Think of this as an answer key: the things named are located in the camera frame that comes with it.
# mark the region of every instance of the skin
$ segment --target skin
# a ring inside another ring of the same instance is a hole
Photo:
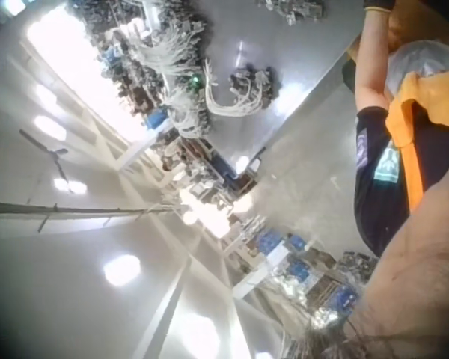
[[[358,111],[388,109],[389,14],[368,11],[356,69]],[[398,357],[440,352],[449,337],[449,171],[391,240],[344,328],[348,338],[386,337],[371,352]],[[392,340],[392,337],[419,340]]]
[[[449,171],[386,248],[350,321],[362,337],[432,336],[393,343],[402,355],[440,350],[449,336]],[[345,332],[355,337],[350,325]]]
[[[388,30],[389,13],[366,13],[356,64],[355,100],[358,112],[371,106],[389,109],[389,100],[385,95],[389,56]]]

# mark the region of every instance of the blue container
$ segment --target blue container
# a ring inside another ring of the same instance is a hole
[[[157,129],[168,118],[168,112],[162,108],[156,109],[146,120],[148,129]]]
[[[300,236],[291,236],[290,243],[297,251],[303,251],[306,247],[305,240]]]
[[[257,236],[257,248],[265,256],[270,254],[273,249],[278,247],[283,239],[281,234],[276,230],[267,230]]]
[[[309,269],[310,268],[306,263],[300,260],[293,260],[287,271],[289,274],[297,277],[298,281],[302,283],[309,277]]]
[[[339,286],[331,295],[326,306],[331,310],[337,311],[338,313],[349,315],[351,314],[357,301],[358,295],[354,292],[354,290],[348,286]]]

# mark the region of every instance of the orange vest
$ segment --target orange vest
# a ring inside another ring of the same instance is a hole
[[[449,72],[426,78],[419,77],[417,73],[408,73],[389,108],[386,127],[403,159],[411,212],[424,195],[421,169],[414,145],[414,102],[427,110],[432,123],[449,127]]]

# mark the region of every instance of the navy shirt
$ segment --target navy shirt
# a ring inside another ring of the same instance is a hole
[[[419,105],[413,107],[415,147],[423,188],[449,169],[449,127],[435,125]],[[409,217],[403,161],[391,141],[388,112],[369,107],[358,114],[355,218],[364,242],[378,257]]]

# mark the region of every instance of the white wire bundle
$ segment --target white wire bundle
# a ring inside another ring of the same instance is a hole
[[[163,99],[162,104],[173,108],[170,120],[182,137],[201,137],[200,106],[195,95],[186,91],[183,86],[177,86]]]
[[[182,31],[172,22],[153,47],[139,39],[130,39],[137,49],[136,60],[158,73],[170,76],[189,75],[199,71],[194,62],[195,35],[203,29]]]
[[[244,117],[250,114],[255,114],[263,107],[263,82],[267,81],[262,72],[257,73],[256,86],[257,91],[253,89],[252,83],[248,81],[248,91],[245,96],[238,95],[237,102],[231,106],[221,106],[216,103],[213,97],[212,86],[216,86],[213,83],[213,72],[211,70],[210,60],[206,59],[204,65],[204,75],[206,77],[205,86],[205,98],[207,101],[208,109],[212,114],[225,117]]]

